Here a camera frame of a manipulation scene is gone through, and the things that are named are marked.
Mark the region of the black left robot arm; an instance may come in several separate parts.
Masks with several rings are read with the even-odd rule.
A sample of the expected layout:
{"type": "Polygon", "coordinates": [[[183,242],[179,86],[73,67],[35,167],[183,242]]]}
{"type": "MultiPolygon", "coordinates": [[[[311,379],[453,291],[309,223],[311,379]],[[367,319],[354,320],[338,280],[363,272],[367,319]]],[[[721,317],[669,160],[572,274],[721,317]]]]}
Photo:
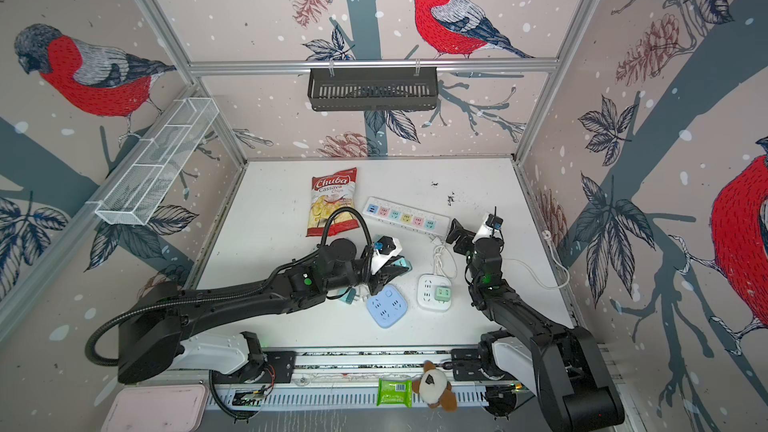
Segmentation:
{"type": "Polygon", "coordinates": [[[277,266],[267,278],[217,289],[180,289],[173,282],[151,288],[128,311],[106,321],[85,343],[86,359],[115,367],[122,384],[153,378],[190,355],[186,342],[210,329],[252,317],[284,315],[339,300],[357,286],[381,292],[409,272],[401,246],[389,236],[373,241],[362,214],[346,210],[361,227],[362,249],[345,238],[330,240],[325,227],[309,254],[277,266]]]}

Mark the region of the white square power socket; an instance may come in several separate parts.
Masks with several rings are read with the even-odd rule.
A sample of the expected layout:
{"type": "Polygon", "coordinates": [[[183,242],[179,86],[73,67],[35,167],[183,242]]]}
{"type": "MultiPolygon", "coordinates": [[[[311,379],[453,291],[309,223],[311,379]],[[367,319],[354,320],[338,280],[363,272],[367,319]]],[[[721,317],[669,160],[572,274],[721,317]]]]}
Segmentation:
{"type": "Polygon", "coordinates": [[[437,286],[447,286],[452,291],[451,280],[447,277],[434,274],[424,274],[419,277],[416,299],[420,308],[432,312],[446,312],[450,309],[452,300],[449,303],[434,300],[433,292],[437,286]]]}

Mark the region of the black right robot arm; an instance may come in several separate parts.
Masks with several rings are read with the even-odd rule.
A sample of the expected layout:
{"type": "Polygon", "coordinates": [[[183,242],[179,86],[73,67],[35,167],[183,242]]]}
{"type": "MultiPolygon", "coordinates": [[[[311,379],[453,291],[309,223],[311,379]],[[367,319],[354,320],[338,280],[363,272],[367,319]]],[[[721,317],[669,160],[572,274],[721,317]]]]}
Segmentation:
{"type": "Polygon", "coordinates": [[[568,328],[527,304],[503,278],[502,220],[488,216],[488,234],[451,221],[446,242],[466,258],[471,304],[522,344],[535,393],[553,431],[596,431],[621,425],[626,414],[598,344],[581,327],[568,328]]]}

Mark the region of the green plug adapter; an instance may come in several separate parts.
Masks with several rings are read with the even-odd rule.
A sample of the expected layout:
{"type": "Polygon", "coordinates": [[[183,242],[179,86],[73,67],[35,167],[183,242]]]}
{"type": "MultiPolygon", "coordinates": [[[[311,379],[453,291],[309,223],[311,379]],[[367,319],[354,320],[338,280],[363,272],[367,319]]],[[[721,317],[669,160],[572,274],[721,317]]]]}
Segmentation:
{"type": "Polygon", "coordinates": [[[447,286],[437,286],[433,292],[434,300],[440,303],[449,303],[452,300],[452,291],[447,286]]]}

